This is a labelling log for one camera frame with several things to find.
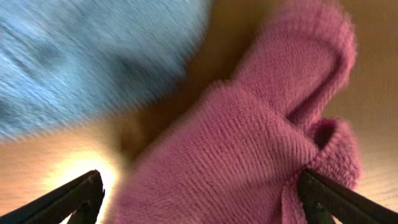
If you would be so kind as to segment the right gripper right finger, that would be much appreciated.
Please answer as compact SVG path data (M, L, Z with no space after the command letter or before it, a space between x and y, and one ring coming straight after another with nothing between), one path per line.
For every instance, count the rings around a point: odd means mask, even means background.
M301 172L297 193L308 224L397 224L397 213L313 170Z

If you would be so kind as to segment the blue microfiber cloth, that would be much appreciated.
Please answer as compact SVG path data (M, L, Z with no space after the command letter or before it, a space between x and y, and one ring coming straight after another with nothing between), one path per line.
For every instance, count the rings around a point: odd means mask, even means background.
M71 126L168 93L209 0L1 0L1 139Z

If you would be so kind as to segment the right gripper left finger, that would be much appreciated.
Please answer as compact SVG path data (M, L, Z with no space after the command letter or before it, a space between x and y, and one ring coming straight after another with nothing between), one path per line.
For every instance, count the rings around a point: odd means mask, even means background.
M95 224L105 191L101 174L91 170L40 198L1 216L1 224Z

